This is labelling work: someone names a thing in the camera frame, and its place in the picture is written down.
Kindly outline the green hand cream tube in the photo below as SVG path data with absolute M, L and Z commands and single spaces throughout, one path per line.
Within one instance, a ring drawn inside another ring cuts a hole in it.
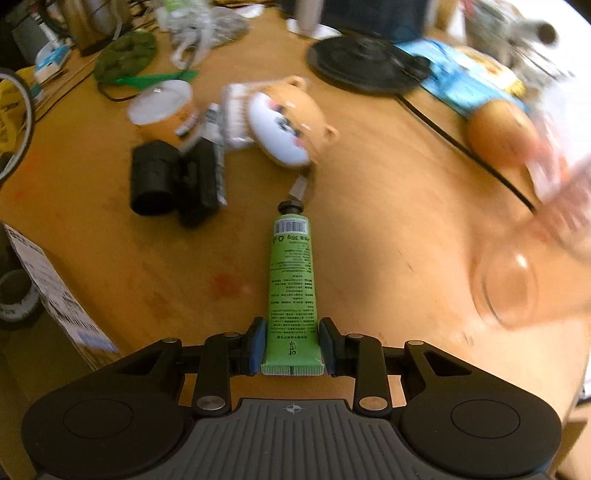
M 321 376 L 311 223 L 298 200 L 280 203 L 270 244 L 267 376 Z

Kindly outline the cotton swab pack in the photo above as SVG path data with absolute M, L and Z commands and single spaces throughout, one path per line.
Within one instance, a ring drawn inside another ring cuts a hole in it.
M 259 84 L 231 83 L 221 91 L 221 130 L 226 148 L 242 150 L 254 144 L 247 121 L 249 98 L 256 93 Z

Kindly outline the grey patterned stick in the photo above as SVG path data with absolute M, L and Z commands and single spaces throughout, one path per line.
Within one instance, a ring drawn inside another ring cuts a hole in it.
M 221 207 L 228 206 L 225 190 L 225 161 L 224 141 L 222 135 L 221 106 L 211 103 L 205 110 L 204 121 L 201 128 L 202 138 L 212 144 L 213 158 L 215 163 L 216 197 Z

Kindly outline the bear face round pouch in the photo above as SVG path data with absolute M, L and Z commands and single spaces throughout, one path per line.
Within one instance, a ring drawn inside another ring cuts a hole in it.
M 245 119 L 259 148 L 288 169 L 314 165 L 339 139 L 339 131 L 329 125 L 300 76 L 267 83 L 250 94 Z

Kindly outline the white orange lidded jar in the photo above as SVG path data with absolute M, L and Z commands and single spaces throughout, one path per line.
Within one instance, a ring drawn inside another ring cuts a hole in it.
M 150 86 L 127 108 L 127 118 L 143 142 L 158 140 L 176 148 L 197 132 L 199 117 L 191 85 L 183 80 Z

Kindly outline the white printed cardboard box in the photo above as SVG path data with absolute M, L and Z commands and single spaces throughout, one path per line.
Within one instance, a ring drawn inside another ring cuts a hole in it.
M 44 307 L 69 338 L 75 349 L 94 370 L 121 358 L 109 337 L 90 318 L 45 251 L 18 230 L 3 223 L 12 248 L 40 293 Z

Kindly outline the clear shaker bottle grey lid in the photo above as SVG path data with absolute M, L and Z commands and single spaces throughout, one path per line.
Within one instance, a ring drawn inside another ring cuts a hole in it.
M 484 251 L 472 298 L 487 323 L 518 329 L 590 315 L 590 160 Z

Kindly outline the yellow onion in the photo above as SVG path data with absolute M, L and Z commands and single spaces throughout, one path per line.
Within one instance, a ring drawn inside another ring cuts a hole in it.
M 468 117 L 466 137 L 473 151 L 495 168 L 517 168 L 534 160 L 541 138 L 530 117 L 515 103 L 495 99 Z

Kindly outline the blue wet wipes pack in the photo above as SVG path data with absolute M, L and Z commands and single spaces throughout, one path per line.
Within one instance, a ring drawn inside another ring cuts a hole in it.
M 457 48 L 428 38 L 397 44 L 397 47 L 431 61 L 431 74 L 421 82 L 421 87 L 464 118 L 492 100 L 510 101 L 528 112 L 521 100 L 497 86 L 487 77 L 483 66 Z

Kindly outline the black kettle base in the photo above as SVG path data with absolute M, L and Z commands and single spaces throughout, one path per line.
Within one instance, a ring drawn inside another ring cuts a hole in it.
M 394 97 L 419 87 L 432 75 L 432 62 L 383 40 L 334 37 L 308 48 L 305 62 L 332 86 L 370 96 Z

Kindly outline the green net bag of fruit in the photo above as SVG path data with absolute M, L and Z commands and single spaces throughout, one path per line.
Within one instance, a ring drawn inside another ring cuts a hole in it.
M 144 29 L 129 32 L 114 40 L 98 56 L 93 76 L 99 86 L 128 86 L 144 90 L 167 80 L 191 82 L 197 71 L 182 69 L 176 73 L 141 75 L 158 53 L 156 37 Z

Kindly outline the clear bag of dark seeds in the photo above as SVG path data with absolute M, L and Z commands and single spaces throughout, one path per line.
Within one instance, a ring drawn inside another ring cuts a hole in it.
M 208 1 L 162 1 L 156 17 L 172 45 L 171 63 L 178 70 L 200 64 L 211 49 L 238 41 L 249 33 L 249 20 Z

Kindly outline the steel electric kettle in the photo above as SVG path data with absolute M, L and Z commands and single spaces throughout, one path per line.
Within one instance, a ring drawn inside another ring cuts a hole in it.
M 82 56 L 89 56 L 122 36 L 132 27 L 129 3 L 125 0 L 59 1 L 66 32 Z

